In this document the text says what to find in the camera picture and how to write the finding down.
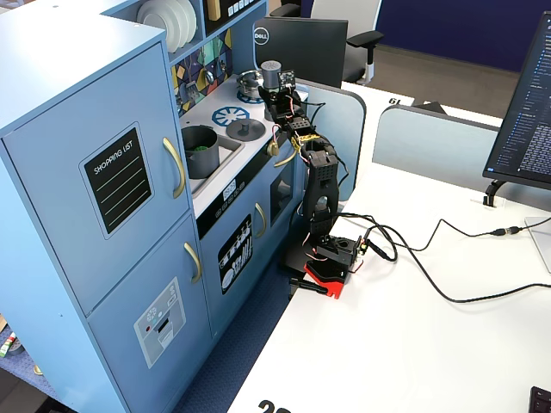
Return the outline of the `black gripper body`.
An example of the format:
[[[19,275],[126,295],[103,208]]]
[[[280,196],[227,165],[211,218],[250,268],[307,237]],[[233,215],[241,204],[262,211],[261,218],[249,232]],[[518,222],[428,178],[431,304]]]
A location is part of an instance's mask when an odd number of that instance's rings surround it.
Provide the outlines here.
[[[306,110],[295,87],[269,90],[269,120],[286,124],[295,117],[306,118]]]

